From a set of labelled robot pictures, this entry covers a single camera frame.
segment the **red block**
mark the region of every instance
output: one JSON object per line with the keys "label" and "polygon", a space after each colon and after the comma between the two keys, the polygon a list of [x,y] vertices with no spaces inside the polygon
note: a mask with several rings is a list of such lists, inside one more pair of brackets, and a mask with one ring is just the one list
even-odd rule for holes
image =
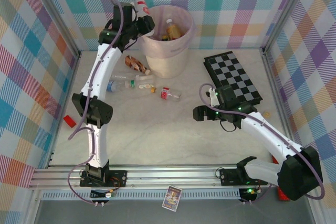
{"label": "red block", "polygon": [[69,116],[69,115],[66,115],[63,120],[71,127],[75,127],[76,126],[76,123],[75,121]]}
{"label": "red block", "polygon": [[[279,164],[275,157],[272,156],[272,161],[274,164]],[[290,201],[290,199],[282,192],[280,187],[278,187],[278,196],[281,201]]]}

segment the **checkered board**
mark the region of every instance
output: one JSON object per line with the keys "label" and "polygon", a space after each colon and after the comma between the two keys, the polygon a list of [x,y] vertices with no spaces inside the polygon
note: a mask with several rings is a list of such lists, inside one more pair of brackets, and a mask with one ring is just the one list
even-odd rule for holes
{"label": "checkered board", "polygon": [[217,88],[231,85],[240,102],[249,101],[252,105],[262,100],[256,87],[232,51],[204,58],[212,81]]}

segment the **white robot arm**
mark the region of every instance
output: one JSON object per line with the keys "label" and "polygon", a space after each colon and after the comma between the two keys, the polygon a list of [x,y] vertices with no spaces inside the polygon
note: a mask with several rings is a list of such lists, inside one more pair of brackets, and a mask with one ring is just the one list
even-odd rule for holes
{"label": "white robot arm", "polygon": [[234,172],[219,170],[222,185],[228,185],[228,182],[244,184],[251,179],[261,179],[279,186],[291,200],[297,200],[319,185],[323,186],[319,155],[315,149],[303,148],[285,137],[249,102],[239,103],[231,86],[210,88],[207,94],[211,99],[211,106],[196,107],[193,111],[196,121],[203,121],[206,115],[208,120],[233,123],[260,141],[279,163],[248,157],[237,163]]}
{"label": "white robot arm", "polygon": [[[108,186],[110,178],[116,176],[116,171],[112,173],[109,170],[106,150],[107,125],[113,115],[112,106],[104,102],[106,87],[117,61],[122,52],[129,47],[130,42],[136,41],[141,36],[150,36],[154,32],[155,24],[148,12],[137,12],[134,5],[129,3],[121,3],[121,7],[121,10],[117,6],[114,7],[113,19],[108,21],[99,35],[97,57],[86,84],[79,94],[72,95],[72,102],[79,114],[85,116],[84,122],[90,129],[88,135],[91,158],[86,164],[86,170],[82,172],[81,186],[90,186],[92,183],[95,186]],[[125,183],[125,176],[121,178],[122,183]]]}

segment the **white bin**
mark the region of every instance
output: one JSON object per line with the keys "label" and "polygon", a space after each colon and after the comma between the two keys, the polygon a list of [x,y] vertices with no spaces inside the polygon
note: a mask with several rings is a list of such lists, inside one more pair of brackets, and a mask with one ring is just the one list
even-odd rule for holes
{"label": "white bin", "polygon": [[[160,78],[181,74],[188,61],[188,48],[196,34],[196,26],[189,12],[177,6],[161,5],[149,9],[155,22],[151,37],[139,38],[143,53],[152,72]],[[166,20],[171,18],[183,36],[176,40],[161,41],[166,35]]]}

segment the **white floor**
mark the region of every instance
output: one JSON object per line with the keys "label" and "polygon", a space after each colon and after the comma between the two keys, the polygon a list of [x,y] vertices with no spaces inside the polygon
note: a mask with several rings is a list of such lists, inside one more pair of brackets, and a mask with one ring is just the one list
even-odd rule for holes
{"label": "white floor", "polygon": [[[143,90],[107,93],[106,102],[113,106],[113,118],[107,133],[110,164],[235,164],[247,156],[269,161],[269,152],[257,139],[242,130],[227,133],[222,130],[219,121],[193,120],[193,109],[202,105],[198,89],[201,84],[212,82],[203,65],[204,57],[226,51],[229,50],[190,50],[189,63],[180,76],[157,78],[158,86],[182,91],[180,102],[165,101]],[[264,99],[256,108],[261,113],[269,111],[271,118],[268,121],[282,131],[259,50],[233,51]],[[127,55],[146,64],[140,51],[127,51],[117,63],[119,71],[134,71],[123,63]],[[71,94],[80,92],[95,57],[96,52],[83,53]],[[76,122],[80,120],[71,101],[67,104],[65,115],[70,115]],[[73,130],[62,121],[50,164],[78,164],[87,159],[87,134],[80,132],[68,141]]]}

